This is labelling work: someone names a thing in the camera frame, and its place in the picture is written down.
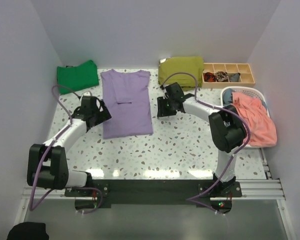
laundry basket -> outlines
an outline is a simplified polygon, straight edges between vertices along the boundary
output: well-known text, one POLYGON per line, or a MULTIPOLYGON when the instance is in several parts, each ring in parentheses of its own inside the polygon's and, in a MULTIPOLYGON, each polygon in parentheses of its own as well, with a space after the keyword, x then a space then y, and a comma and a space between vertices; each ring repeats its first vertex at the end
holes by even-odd
MULTIPOLYGON (((260 100, 263 100, 266 103, 266 99, 265 99, 264 95, 260 91, 258 91, 257 89, 254 89, 254 88, 251 88, 251 87, 246 87, 246 86, 227 86, 224 89, 222 89, 221 93, 220 93, 221 106, 224 105, 224 103, 223 103, 223 94, 224 94, 225 90, 227 90, 227 89, 233 89, 234 91, 236 91, 238 93, 243 93, 243 94, 248 95, 250 97, 258 98, 260 100)), ((247 144, 244 148, 258 149, 259 146, 250 146, 249 144, 247 144)))

clothes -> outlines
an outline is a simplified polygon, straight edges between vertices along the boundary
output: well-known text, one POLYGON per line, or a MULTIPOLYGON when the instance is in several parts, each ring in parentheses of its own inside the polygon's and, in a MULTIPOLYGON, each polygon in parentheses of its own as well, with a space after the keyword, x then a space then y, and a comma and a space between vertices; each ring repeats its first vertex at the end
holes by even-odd
POLYGON ((38 222, 22 222, 15 225, 6 240, 49 240, 46 224, 38 222))
POLYGON ((215 82, 216 76, 211 72, 206 72, 203 76, 205 82, 215 82))
MULTIPOLYGON (((161 85, 170 75, 177 72, 192 74, 198 80, 198 86, 202 87, 202 72, 204 70, 204 60, 201 56, 178 56, 167 58, 159 65, 158 83, 161 85)), ((186 74, 178 74, 171 77, 166 84, 178 83, 183 91, 194 89, 196 83, 194 79, 186 74)))
MULTIPOLYGON (((73 91, 99 85, 97 65, 89 60, 79 66, 61 67, 56 69, 56 78, 59 85, 66 86, 73 91)), ((60 94, 68 94, 69 90, 59 87, 60 94)))
POLYGON ((103 123, 103 138, 152 134, 149 71, 102 72, 103 100, 111 119, 103 123))
MULTIPOLYGON (((233 101, 233 96, 232 93, 235 92, 232 88, 228 88, 225 90, 222 94, 222 103, 224 106, 227 106, 229 104, 232 104, 233 101)), ((265 107, 265 110, 268 110, 267 104, 265 101, 261 100, 262 105, 265 107)))
POLYGON ((240 75, 241 74, 239 72, 235 73, 235 74, 232 74, 232 75, 229 74, 229 81, 232 82, 232 83, 239 82, 240 75))
POLYGON ((241 92, 232 92, 233 105, 238 114, 247 122, 251 131, 249 145, 253 147, 273 147, 277 144, 274 122, 267 115, 260 99, 241 92))
POLYGON ((215 73, 215 79, 217 82, 229 82, 228 73, 224 71, 217 71, 215 73))

speckled tabletop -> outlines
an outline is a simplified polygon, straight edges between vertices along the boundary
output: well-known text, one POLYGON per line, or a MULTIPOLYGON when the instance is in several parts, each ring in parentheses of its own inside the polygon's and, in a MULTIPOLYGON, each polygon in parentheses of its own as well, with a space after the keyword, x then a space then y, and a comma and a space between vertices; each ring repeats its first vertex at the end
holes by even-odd
MULTIPOLYGON (((136 72, 140 69, 115 69, 136 72)), ((151 105, 151 135, 103 139, 102 124, 95 126, 67 153, 70 170, 87 171, 94 179, 211 179, 217 168, 218 150, 214 146, 209 124, 202 119, 179 112, 176 116, 157 119, 157 97, 163 95, 158 85, 158 70, 151 72, 149 97, 151 105)), ((102 81, 87 90, 102 98, 102 81)), ((200 89, 198 97, 219 105, 221 89, 200 89)), ((69 110, 80 105, 74 94, 60 97, 69 110)), ((58 105, 49 138, 66 123, 67 114, 58 105)), ((259 149, 244 149, 238 153, 235 173, 237 179, 266 179, 259 149)))

coral cloth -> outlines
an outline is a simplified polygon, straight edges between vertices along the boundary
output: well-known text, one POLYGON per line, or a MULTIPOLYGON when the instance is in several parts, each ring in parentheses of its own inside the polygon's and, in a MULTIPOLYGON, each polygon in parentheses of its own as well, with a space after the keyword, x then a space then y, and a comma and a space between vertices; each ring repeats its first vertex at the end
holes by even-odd
POLYGON ((241 92, 232 92, 233 105, 249 125, 252 147, 273 147, 277 144, 277 131, 274 122, 267 115, 261 100, 241 92))
POLYGON ((149 71, 101 73, 103 100, 111 119, 103 123, 103 138, 153 134, 149 71))

dark green cloth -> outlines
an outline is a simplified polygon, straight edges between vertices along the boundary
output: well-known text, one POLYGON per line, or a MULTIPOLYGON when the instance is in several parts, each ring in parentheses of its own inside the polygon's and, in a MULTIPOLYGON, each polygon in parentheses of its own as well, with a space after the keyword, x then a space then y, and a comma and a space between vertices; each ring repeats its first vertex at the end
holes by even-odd
MULTIPOLYGON (((177 72, 192 74, 198 80, 198 86, 202 87, 202 72, 205 69, 201 56, 177 56, 168 58, 159 65, 158 82, 161 85, 167 77, 177 72)), ((182 90, 188 91, 196 86, 195 80, 186 74, 178 74, 171 77, 165 84, 178 83, 182 90)))
MULTIPOLYGON (((97 65, 89 60, 79 66, 58 66, 56 78, 59 85, 66 86, 73 91, 90 88, 99 85, 97 65)), ((59 88, 60 94, 68 94, 69 90, 59 88)))

